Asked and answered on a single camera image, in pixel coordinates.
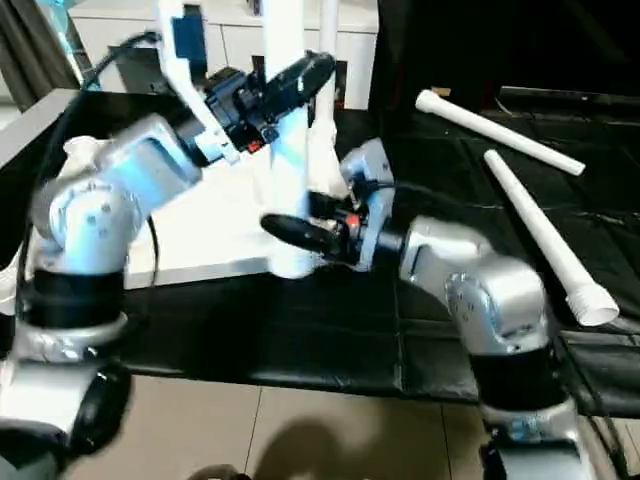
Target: black cable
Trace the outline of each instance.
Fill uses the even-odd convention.
[[[611,442],[613,446],[609,445],[609,442],[606,441],[604,434],[600,428],[600,426],[596,423],[595,419],[591,415],[587,415],[587,419],[591,428],[594,430],[596,435],[598,436],[598,440],[602,444],[602,447],[607,453],[607,456],[611,460],[614,469],[616,470],[616,474],[623,480],[628,480],[629,470],[627,466],[627,461],[624,455],[624,447],[622,445],[622,440],[620,439],[620,435],[618,434],[618,429],[616,428],[613,420],[611,419],[611,415],[607,407],[602,400],[602,397],[598,393],[598,391],[593,386],[593,383],[587,376],[586,372],[576,359],[575,355],[571,351],[569,344],[566,339],[559,332],[555,335],[559,344],[562,346],[562,349],[566,355],[569,365],[572,370],[578,375],[580,382],[584,385],[587,393],[591,397],[593,401],[594,411],[597,413],[597,416],[602,417],[607,430],[609,431],[609,435],[611,436]],[[577,403],[582,403],[578,392],[572,392],[573,397]]]
[[[57,165],[57,163],[59,162],[57,163],[53,162],[54,154],[56,153],[56,150],[60,148],[61,143],[65,138],[67,129],[71,124],[71,120],[74,114],[78,110],[79,105],[86,98],[89,92],[89,88],[94,83],[96,83],[100,74],[114,60],[116,60],[121,55],[129,52],[133,47],[135,47],[136,45],[142,42],[155,43],[159,39],[160,39],[160,35],[157,32],[146,31],[141,34],[134,35],[128,38],[127,40],[122,42],[120,45],[118,45],[116,48],[112,49],[109,52],[109,54],[107,54],[102,60],[100,60],[98,65],[95,67],[93,73],[89,76],[89,78],[87,78],[82,83],[82,86],[80,87],[80,91],[76,94],[76,96],[73,98],[71,103],[69,103],[65,111],[58,118],[56,122],[56,126],[53,130],[53,133],[51,134],[51,137],[49,138],[49,142],[47,143],[47,146],[44,150],[44,155],[40,162],[40,167],[34,178],[31,194],[29,195],[30,200],[29,200],[29,205],[27,206],[27,214],[25,218],[24,232],[22,236],[22,248],[18,256],[18,268],[17,268],[17,278],[16,278],[16,298],[15,298],[16,320],[21,320],[24,314],[24,288],[26,283],[25,271],[27,266],[29,243],[31,241],[31,230],[33,228],[33,224],[31,222],[31,215],[30,215],[31,202],[33,201],[33,197],[35,193],[38,191],[38,189],[42,187],[42,185],[47,180],[55,176],[57,170],[60,167],[60,165]],[[151,217],[149,217],[148,222],[149,222],[149,227],[151,228],[151,226],[153,225],[153,220],[151,219]],[[157,247],[157,239],[156,239],[156,242],[154,243],[154,250],[156,249],[156,247]]]
[[[371,180],[371,181],[365,182],[365,188],[370,188],[373,191],[382,190],[386,188],[394,188],[397,190],[407,190],[410,192],[421,193],[423,195],[431,197],[434,200],[438,200],[442,203],[447,203],[449,205],[453,205],[456,207],[486,208],[486,209],[495,208],[495,206],[493,205],[483,205],[481,203],[463,202],[452,197],[451,195],[448,195],[443,192],[436,192],[435,190],[432,190],[431,188],[426,187],[424,185],[420,185],[418,183],[403,182],[403,181],[378,182],[377,180]]]

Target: cabinet door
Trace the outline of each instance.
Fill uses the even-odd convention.
[[[95,66],[108,52],[128,37],[156,27],[153,21],[76,18],[76,29],[91,63]],[[226,66],[226,55],[219,26],[205,28],[207,62],[213,73]],[[138,47],[141,51],[109,66],[100,77],[102,88],[108,92],[151,93],[155,84],[161,82],[160,66],[155,48]]]
[[[261,27],[222,26],[229,66],[250,71],[264,60],[264,35]],[[320,33],[305,30],[305,48],[320,48]],[[336,101],[340,107],[366,110],[369,104],[371,73],[376,50],[376,35],[338,33],[338,69]]]
[[[264,33],[262,27],[222,26],[222,35],[229,66],[250,72],[264,59]],[[318,50],[320,32],[305,30],[304,48]]]

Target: white countertop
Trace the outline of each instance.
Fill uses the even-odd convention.
[[[200,0],[209,24],[259,27],[262,19],[253,15],[245,0]],[[322,0],[305,0],[305,28],[320,28]],[[71,18],[102,18],[113,20],[155,20],[154,0],[86,0],[69,10]],[[378,32],[377,0],[341,0],[339,31],[354,33]]]

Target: white cabinet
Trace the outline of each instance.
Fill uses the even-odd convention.
[[[110,47],[114,47],[126,40],[128,37],[141,33],[147,29],[155,28],[155,22],[152,20],[125,20],[121,18],[74,18],[74,23],[82,44],[91,60],[92,65],[98,62],[109,52]],[[205,28],[205,43],[207,47],[207,63],[209,72],[213,73],[227,65],[227,58],[224,52],[222,41],[222,31],[218,25],[207,25]],[[159,69],[156,61],[155,49],[147,46],[138,48],[149,49],[148,60],[152,64],[148,65],[149,69]],[[111,65],[105,70],[100,77],[102,88],[108,92],[125,92],[125,83],[121,78],[121,72],[125,67],[118,68],[117,65]],[[149,81],[153,82],[153,72],[149,76]]]
[[[305,1],[305,47],[320,45],[322,0]],[[154,28],[156,0],[86,0],[70,10],[70,16],[93,65],[125,38]],[[264,55],[262,19],[254,16],[246,0],[200,0],[206,21],[209,73],[225,65],[244,71],[256,66]],[[377,0],[342,0],[338,27],[337,98],[345,108],[367,109],[378,34]],[[147,62],[148,58],[135,61]],[[140,78],[153,75],[133,75]],[[102,85],[108,91],[125,91],[118,68],[105,72]]]

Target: white pvc pipe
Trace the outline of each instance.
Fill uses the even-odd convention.
[[[320,19],[320,51],[334,57],[338,52],[338,9],[339,0],[323,0]],[[333,122],[335,104],[336,74],[318,92],[316,96],[316,120],[323,118]]]
[[[450,122],[473,130],[508,147],[525,153],[541,162],[564,170],[571,175],[580,175],[584,170],[584,163],[580,163],[552,148],[520,135],[480,115],[465,110],[451,102],[440,98],[430,90],[423,90],[416,100],[416,108],[425,113],[435,113]]]
[[[262,0],[267,80],[304,56],[304,1]],[[307,107],[298,108],[278,124],[271,144],[270,210],[309,218],[307,192]],[[274,239],[269,270],[280,277],[300,278],[313,271],[311,252]]]
[[[560,279],[578,322],[591,327],[614,320],[620,313],[615,300],[593,280],[498,152],[487,150],[484,159]]]

